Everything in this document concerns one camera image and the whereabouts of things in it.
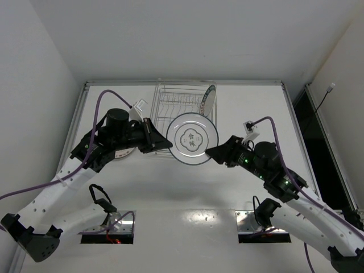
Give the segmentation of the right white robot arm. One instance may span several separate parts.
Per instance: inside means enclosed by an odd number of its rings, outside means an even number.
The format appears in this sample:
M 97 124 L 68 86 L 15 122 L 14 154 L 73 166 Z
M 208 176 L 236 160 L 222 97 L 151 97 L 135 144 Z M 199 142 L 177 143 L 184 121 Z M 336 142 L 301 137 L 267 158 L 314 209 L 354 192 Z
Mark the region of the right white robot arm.
M 363 231 L 329 208 L 298 174 L 284 169 L 275 143 L 259 142 L 251 150 L 242 138 L 231 136 L 206 154 L 264 181 L 272 197 L 254 208 L 256 224 L 289 232 L 322 254 L 337 272 L 363 272 Z

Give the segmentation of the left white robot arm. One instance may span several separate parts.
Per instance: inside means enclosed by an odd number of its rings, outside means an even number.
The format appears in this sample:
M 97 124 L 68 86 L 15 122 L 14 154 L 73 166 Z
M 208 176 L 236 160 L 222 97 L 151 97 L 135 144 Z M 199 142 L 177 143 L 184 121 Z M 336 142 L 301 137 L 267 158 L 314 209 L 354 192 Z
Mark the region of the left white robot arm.
M 66 229 L 56 224 L 56 216 L 77 191 L 115 159 L 115 153 L 138 148 L 143 154 L 171 148 L 173 144 L 155 128 L 149 118 L 131 120 L 129 112 L 113 108 L 72 150 L 54 180 L 40 186 L 42 191 L 17 213 L 8 213 L 1 225 L 33 259 L 42 262 L 60 244 Z

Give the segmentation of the orange sunburst white plate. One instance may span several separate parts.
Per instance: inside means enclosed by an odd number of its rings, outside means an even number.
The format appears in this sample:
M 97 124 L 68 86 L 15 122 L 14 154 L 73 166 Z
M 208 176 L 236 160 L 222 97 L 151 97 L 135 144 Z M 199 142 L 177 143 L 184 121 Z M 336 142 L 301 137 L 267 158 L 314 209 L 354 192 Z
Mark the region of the orange sunburst white plate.
M 114 160 L 122 160 L 133 153 L 135 148 L 128 148 L 124 150 L 116 150 Z

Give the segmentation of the green rimmed white plate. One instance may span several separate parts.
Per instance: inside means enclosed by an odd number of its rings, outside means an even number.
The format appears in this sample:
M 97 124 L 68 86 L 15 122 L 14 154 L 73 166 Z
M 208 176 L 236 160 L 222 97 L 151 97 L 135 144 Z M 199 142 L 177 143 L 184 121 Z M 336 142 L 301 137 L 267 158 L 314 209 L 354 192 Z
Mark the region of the green rimmed white plate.
M 202 97 L 199 113 L 207 117 L 213 109 L 216 100 L 216 86 L 211 85 Z

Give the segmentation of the black rimmed white plate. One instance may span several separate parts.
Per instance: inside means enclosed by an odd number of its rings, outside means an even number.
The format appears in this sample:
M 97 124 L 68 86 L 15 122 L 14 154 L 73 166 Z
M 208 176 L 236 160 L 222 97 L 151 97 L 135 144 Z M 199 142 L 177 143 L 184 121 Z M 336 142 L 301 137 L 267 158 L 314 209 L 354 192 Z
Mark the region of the black rimmed white plate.
M 198 113 L 184 113 L 168 126 L 166 138 L 173 144 L 170 154 L 189 166 L 202 165 L 210 160 L 205 153 L 219 144 L 216 126 L 207 117 Z

